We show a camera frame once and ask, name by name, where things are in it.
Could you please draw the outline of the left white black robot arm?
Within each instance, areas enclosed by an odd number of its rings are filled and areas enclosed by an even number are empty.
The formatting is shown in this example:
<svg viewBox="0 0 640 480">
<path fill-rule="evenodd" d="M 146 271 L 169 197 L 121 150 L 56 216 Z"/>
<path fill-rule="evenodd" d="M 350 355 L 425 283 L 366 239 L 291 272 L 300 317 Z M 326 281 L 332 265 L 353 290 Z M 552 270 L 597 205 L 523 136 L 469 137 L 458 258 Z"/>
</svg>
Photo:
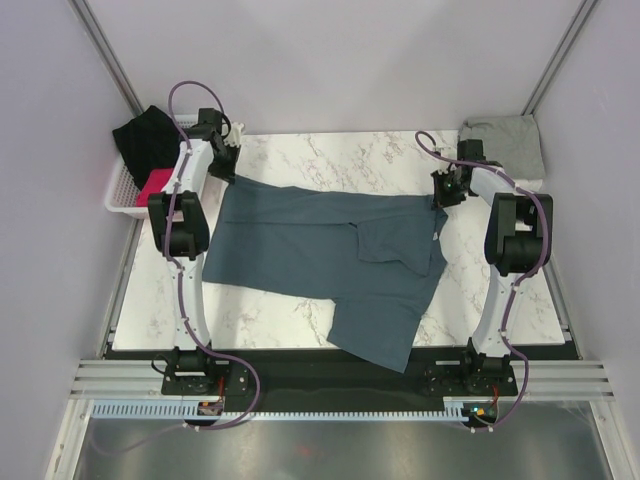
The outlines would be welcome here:
<svg viewBox="0 0 640 480">
<path fill-rule="evenodd" d="M 200 109 L 196 123 L 179 131 L 183 137 L 169 180 L 148 198 L 155 246 L 167 261 L 172 281 L 172 349 L 177 352 L 210 344 L 202 291 L 210 229 L 200 195 L 209 176 L 235 182 L 242 129 L 215 108 Z"/>
</svg>

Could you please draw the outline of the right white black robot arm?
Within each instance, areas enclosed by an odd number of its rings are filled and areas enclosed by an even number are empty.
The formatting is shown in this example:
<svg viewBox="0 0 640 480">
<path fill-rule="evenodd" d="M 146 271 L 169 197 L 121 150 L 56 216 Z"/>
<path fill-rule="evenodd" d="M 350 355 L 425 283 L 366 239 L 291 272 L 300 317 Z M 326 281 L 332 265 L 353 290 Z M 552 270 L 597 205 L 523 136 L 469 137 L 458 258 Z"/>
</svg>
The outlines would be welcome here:
<svg viewBox="0 0 640 480">
<path fill-rule="evenodd" d="M 483 142 L 461 140 L 457 158 L 432 173 L 433 207 L 457 206 L 477 196 L 490 207 L 484 257 L 490 266 L 489 289 L 478 326 L 469 340 L 471 359 L 458 368 L 467 392 L 483 392 L 494 381 L 488 363 L 504 365 L 512 354 L 509 320 L 515 315 L 530 278 L 550 259 L 554 201 L 511 179 L 501 165 L 489 162 Z"/>
</svg>

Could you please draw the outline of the blue grey t shirt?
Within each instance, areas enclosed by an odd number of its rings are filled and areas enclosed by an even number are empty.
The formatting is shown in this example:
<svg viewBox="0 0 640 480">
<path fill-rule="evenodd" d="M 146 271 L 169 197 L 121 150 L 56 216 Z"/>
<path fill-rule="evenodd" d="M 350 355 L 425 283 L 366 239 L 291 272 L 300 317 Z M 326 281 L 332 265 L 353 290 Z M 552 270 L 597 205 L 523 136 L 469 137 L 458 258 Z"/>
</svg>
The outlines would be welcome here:
<svg viewBox="0 0 640 480">
<path fill-rule="evenodd" d="M 429 195 L 320 192 L 237 177 L 224 193 L 202 278 L 329 299 L 328 341 L 402 373 L 447 266 L 447 220 Z"/>
</svg>

